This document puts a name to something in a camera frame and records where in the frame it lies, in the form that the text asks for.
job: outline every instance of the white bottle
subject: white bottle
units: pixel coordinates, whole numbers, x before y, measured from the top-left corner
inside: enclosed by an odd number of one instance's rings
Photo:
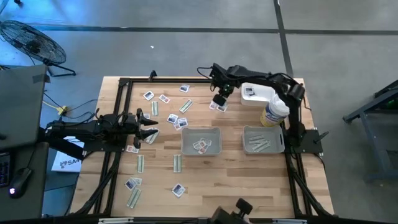
[[[289,107],[275,94],[264,108],[260,121],[265,127],[272,127],[280,124],[289,113]]]

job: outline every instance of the concrete floor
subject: concrete floor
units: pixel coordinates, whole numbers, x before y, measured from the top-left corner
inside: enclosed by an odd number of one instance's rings
[[[393,0],[279,2],[286,29],[398,29],[398,2]],[[278,28],[273,0],[25,0],[22,8],[10,1],[0,14],[0,20],[6,19],[61,26]],[[71,107],[97,98],[105,75],[149,75],[151,70],[195,75],[196,67],[213,62],[285,72],[279,34],[44,32],[65,49],[63,65],[78,73],[52,78],[46,86],[55,101]],[[397,42],[398,35],[287,35],[294,77],[305,79],[314,122],[321,132],[330,131],[322,141],[324,160],[333,206],[341,217],[398,220],[397,182],[363,182],[365,174],[375,171],[370,145],[360,122],[341,120],[397,79]],[[0,47],[0,64],[32,64],[6,42]],[[94,109],[95,103],[88,104],[73,116]],[[43,107],[42,126],[57,118],[53,109]],[[56,188],[75,179],[75,174],[48,172],[43,213],[63,215],[73,187]],[[55,203],[55,198],[64,200]]]

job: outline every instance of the wooden table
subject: wooden table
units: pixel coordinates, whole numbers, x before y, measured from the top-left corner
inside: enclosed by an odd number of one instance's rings
[[[112,113],[120,77],[104,77],[98,97],[100,114]],[[189,83],[188,93],[179,91],[180,83],[136,83],[132,88],[130,112],[142,108],[151,112],[151,103],[143,94],[149,90],[159,102],[159,115],[151,119],[159,122],[155,127],[160,134],[155,143],[142,143],[139,154],[145,155],[144,173],[137,173],[137,154],[122,153],[116,190],[113,217],[210,217],[221,205],[227,212],[236,210],[235,203],[242,197],[253,205],[251,218],[294,217],[289,180],[283,154],[269,156],[247,156],[242,150],[242,131],[245,125],[260,126],[262,108],[243,106],[240,90],[235,89],[228,98],[225,113],[210,110],[209,104],[216,92],[209,84]],[[159,100],[164,94],[171,101],[165,104]],[[126,90],[121,102],[124,102]],[[179,108],[188,100],[193,105],[181,114]],[[181,130],[176,131],[166,122],[170,113],[188,119],[190,128],[219,127],[223,151],[216,157],[182,157],[182,172],[173,173],[173,155],[181,154]],[[313,127],[311,111],[302,108],[302,122],[307,129]],[[133,136],[127,140],[132,144]],[[96,152],[83,161],[78,178],[71,212],[81,208],[88,200],[100,179],[104,153]],[[307,184],[314,196],[333,213],[325,171],[319,159],[303,154],[303,165]],[[130,176],[142,178],[142,190],[135,209],[126,206],[131,192],[124,186]],[[171,189],[181,183],[187,190],[177,198]],[[300,208],[304,212],[301,191],[298,190]]]

